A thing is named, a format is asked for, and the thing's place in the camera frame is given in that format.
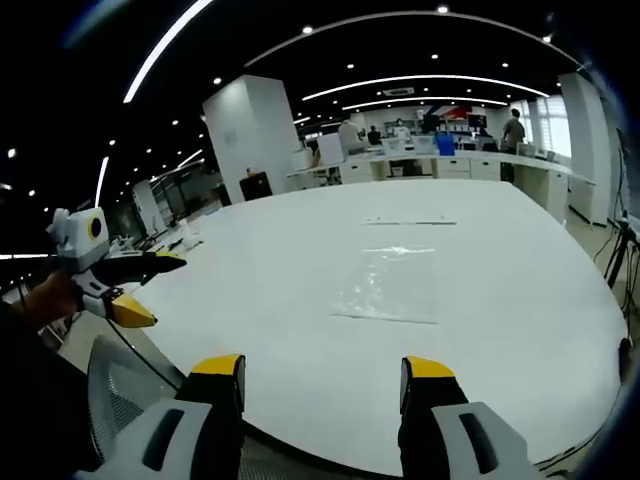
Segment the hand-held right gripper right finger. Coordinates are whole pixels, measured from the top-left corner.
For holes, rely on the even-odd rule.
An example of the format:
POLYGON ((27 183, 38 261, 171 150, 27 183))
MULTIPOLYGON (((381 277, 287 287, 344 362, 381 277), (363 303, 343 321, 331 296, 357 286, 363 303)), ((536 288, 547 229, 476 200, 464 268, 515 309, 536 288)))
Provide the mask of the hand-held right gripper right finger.
POLYGON ((402 359, 398 447, 405 479, 542 479, 525 439, 454 372, 434 360, 402 359))

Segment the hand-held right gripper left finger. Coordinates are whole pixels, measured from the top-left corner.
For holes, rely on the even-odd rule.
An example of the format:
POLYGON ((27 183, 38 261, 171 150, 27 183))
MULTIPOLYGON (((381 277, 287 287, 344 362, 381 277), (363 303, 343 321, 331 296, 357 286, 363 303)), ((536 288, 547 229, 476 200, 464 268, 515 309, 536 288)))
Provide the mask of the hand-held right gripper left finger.
POLYGON ((172 397, 126 395, 89 375, 92 437, 100 458, 77 479, 235 479, 245 434, 241 354, 198 363, 172 397))

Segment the person's left hand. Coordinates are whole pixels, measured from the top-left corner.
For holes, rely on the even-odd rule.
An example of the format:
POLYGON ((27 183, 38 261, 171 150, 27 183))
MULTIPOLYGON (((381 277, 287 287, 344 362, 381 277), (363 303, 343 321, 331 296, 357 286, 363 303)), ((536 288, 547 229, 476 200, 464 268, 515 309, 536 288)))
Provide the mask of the person's left hand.
POLYGON ((51 273, 21 303, 28 323, 36 330, 80 310, 71 277, 62 271, 51 273))

